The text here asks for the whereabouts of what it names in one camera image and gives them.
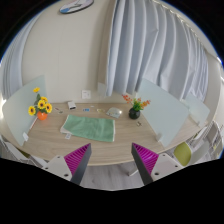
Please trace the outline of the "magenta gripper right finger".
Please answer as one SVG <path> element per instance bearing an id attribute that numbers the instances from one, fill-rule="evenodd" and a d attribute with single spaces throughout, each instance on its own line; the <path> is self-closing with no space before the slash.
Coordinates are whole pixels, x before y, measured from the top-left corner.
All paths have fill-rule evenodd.
<path id="1" fill-rule="evenodd" d="M 153 179 L 151 177 L 151 173 L 159 155 L 136 143 L 132 144 L 131 153 L 140 173 L 143 184 L 148 185 L 152 183 Z"/>

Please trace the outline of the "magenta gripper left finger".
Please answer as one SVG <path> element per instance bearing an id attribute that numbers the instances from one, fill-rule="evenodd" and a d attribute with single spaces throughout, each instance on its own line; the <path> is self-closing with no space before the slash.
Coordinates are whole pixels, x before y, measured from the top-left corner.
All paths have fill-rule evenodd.
<path id="1" fill-rule="evenodd" d="M 86 144 L 67 154 L 64 159 L 71 171 L 71 181 L 77 185 L 81 183 L 87 164 L 91 156 L 91 144 Z"/>

